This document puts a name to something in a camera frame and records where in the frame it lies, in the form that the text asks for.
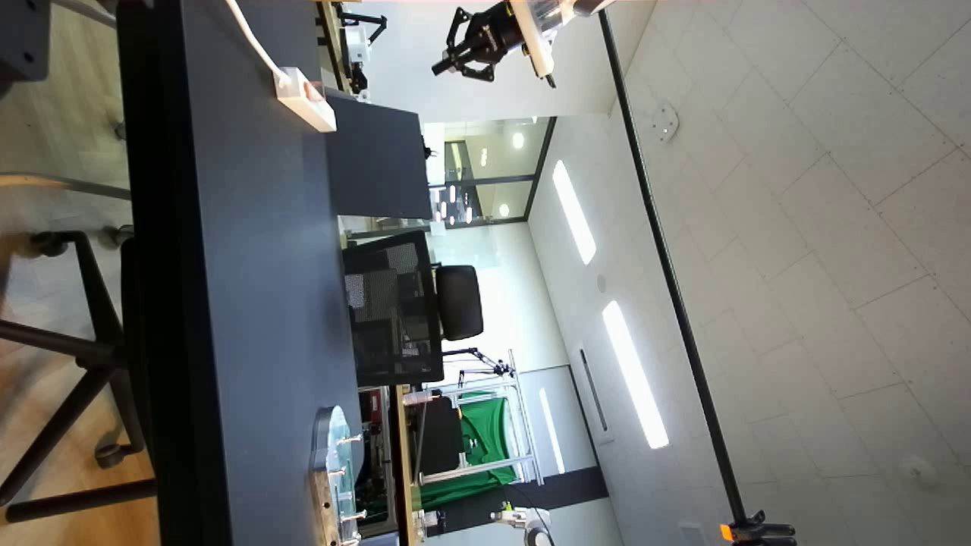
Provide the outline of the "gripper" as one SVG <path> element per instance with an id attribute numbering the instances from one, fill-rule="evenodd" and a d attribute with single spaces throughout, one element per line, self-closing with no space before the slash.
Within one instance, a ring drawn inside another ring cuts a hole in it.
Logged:
<path id="1" fill-rule="evenodd" d="M 524 43 L 512 3 L 497 3 L 484 11 L 458 7 L 446 36 L 442 59 L 433 75 L 456 73 L 476 82 L 495 82 L 495 65 Z"/>

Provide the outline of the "glass partition window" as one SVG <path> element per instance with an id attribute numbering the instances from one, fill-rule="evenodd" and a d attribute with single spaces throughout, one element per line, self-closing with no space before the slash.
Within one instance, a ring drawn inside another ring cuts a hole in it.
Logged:
<path id="1" fill-rule="evenodd" d="M 427 124 L 434 220 L 450 229 L 526 221 L 557 120 Z"/>

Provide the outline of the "black partition panel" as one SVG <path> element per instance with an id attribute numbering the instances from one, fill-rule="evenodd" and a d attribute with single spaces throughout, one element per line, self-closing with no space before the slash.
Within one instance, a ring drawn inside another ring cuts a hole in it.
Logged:
<path id="1" fill-rule="evenodd" d="M 360 102 L 346 93 L 331 94 L 327 102 L 337 127 L 325 135 L 332 211 L 432 220 L 419 115 Z"/>

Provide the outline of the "long ceiling light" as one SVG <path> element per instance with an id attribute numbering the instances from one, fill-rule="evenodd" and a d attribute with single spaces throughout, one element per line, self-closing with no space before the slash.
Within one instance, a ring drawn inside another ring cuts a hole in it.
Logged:
<path id="1" fill-rule="evenodd" d="M 670 440 L 665 422 L 653 397 L 651 384 L 633 342 L 627 319 L 616 300 L 611 300 L 605 305 L 602 310 L 602 321 L 646 443 L 653 450 L 667 447 Z"/>
<path id="2" fill-rule="evenodd" d="M 559 202 L 561 202 L 561 208 L 565 215 L 573 242 L 578 249 L 580 260 L 582 260 L 583 265 L 589 265 L 597 251 L 596 242 L 589 228 L 589 222 L 587 222 L 586 216 L 583 214 L 583 209 L 573 188 L 571 177 L 562 160 L 558 160 L 555 163 L 552 180 L 554 180 L 556 196 L 558 196 Z"/>

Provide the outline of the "round smoke detector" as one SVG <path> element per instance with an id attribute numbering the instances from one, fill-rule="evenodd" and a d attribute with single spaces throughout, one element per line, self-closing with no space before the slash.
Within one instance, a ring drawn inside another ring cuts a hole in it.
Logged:
<path id="1" fill-rule="evenodd" d="M 666 143 L 672 139 L 679 128 L 676 108 L 667 101 L 658 103 L 649 121 L 652 142 Z"/>

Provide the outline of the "black mesh office chair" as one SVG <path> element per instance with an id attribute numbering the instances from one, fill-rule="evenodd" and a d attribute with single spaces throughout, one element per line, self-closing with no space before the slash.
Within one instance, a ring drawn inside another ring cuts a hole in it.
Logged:
<path id="1" fill-rule="evenodd" d="M 423 231 L 348 246 L 342 260 L 360 387 L 441 381 L 443 341 L 483 333 L 475 267 L 434 263 Z"/>

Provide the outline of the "black pole with orange clamp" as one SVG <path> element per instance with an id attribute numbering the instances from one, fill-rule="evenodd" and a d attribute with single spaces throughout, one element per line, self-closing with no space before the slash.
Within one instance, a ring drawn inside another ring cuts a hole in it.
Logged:
<path id="1" fill-rule="evenodd" d="M 682 339 L 687 362 L 689 362 L 691 376 L 693 376 L 695 390 L 712 444 L 715 463 L 717 463 L 719 476 L 721 476 L 724 485 L 726 501 L 731 511 L 732 520 L 729 524 L 721 526 L 721 536 L 732 546 L 798 546 L 797 530 L 794 526 L 790 524 L 770 524 L 765 521 L 765 513 L 762 510 L 753 515 L 746 514 L 741 490 L 732 466 L 731 454 L 728 452 L 724 431 L 722 431 L 721 422 L 718 419 L 717 408 L 715 408 L 714 397 L 702 364 L 693 326 L 690 324 L 682 291 L 680 291 L 680 285 L 677 282 L 675 264 L 671 259 L 665 239 L 665 229 L 662 227 L 655 198 L 653 198 L 649 174 L 646 172 L 645 156 L 629 103 L 627 84 L 624 82 L 624 75 L 622 75 L 620 55 L 617 51 L 607 9 L 598 11 L 597 20 L 609 59 L 611 79 L 614 82 L 618 108 L 620 108 L 622 124 L 624 124 L 625 135 L 627 135 L 627 146 L 633 162 L 646 217 L 651 227 L 653 245 L 655 245 L 658 253 L 660 269 L 675 315 L 677 330 L 680 333 L 680 339 Z"/>

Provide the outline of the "green cloth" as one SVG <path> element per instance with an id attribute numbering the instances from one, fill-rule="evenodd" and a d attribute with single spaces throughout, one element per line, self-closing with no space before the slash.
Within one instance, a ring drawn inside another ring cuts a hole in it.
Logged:
<path id="1" fill-rule="evenodd" d="M 506 398 L 464 404 L 460 408 L 461 446 L 471 466 L 499 462 L 512 457 L 507 448 Z M 519 479 L 513 466 L 478 472 L 464 477 L 422 486 L 422 505 L 433 510 L 495 490 Z"/>

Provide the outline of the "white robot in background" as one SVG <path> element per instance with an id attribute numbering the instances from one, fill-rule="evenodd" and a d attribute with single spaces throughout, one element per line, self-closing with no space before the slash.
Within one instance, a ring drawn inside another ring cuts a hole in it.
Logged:
<path id="1" fill-rule="evenodd" d="M 555 546 L 554 537 L 549 531 L 551 513 L 538 507 L 513 506 L 504 502 L 499 511 L 491 512 L 489 518 L 496 524 L 504 524 L 523 532 L 523 546 Z"/>

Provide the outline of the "black office chair base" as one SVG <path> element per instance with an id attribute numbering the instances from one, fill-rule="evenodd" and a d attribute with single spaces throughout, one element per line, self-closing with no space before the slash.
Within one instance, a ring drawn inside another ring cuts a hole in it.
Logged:
<path id="1" fill-rule="evenodd" d="M 70 246 L 75 249 L 88 314 L 93 322 L 93 339 L 43 331 L 34 326 L 0 319 L 0 339 L 73 357 L 77 366 L 83 370 L 83 376 L 75 388 L 53 413 L 7 479 L 0 484 L 0 507 L 4 510 L 3 520 L 7 524 L 55 517 L 111 504 L 124 504 L 153 497 L 157 493 L 155 479 L 143 479 L 77 493 L 53 495 L 41 500 L 15 501 L 15 495 L 104 388 L 110 388 L 129 440 L 125 444 L 115 442 L 95 450 L 98 466 L 101 469 L 111 469 L 125 457 L 137 453 L 155 455 L 155 443 L 150 439 L 152 421 L 149 415 L 148 359 L 143 348 L 137 242 L 134 239 L 134 229 L 130 225 L 111 229 L 110 233 L 112 242 L 121 254 L 120 309 L 112 304 L 93 245 L 86 233 L 44 231 L 34 233 L 29 238 L 33 251 L 49 258 L 62 255 Z"/>

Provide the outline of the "aluminium frame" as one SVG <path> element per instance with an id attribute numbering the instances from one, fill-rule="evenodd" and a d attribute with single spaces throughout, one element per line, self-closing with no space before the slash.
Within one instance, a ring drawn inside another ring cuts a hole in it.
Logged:
<path id="1" fill-rule="evenodd" d="M 500 359 L 514 364 L 517 370 L 513 355 Z M 403 386 L 396 394 L 406 425 L 410 426 L 410 474 L 420 486 L 506 466 L 513 466 L 519 476 L 514 483 L 544 483 L 519 371 L 516 378 L 471 375 L 464 384 L 457 384 L 455 380 L 444 386 Z M 512 457 L 471 466 L 466 462 L 461 446 L 460 408 L 464 404 L 496 398 L 507 400 L 505 432 Z"/>

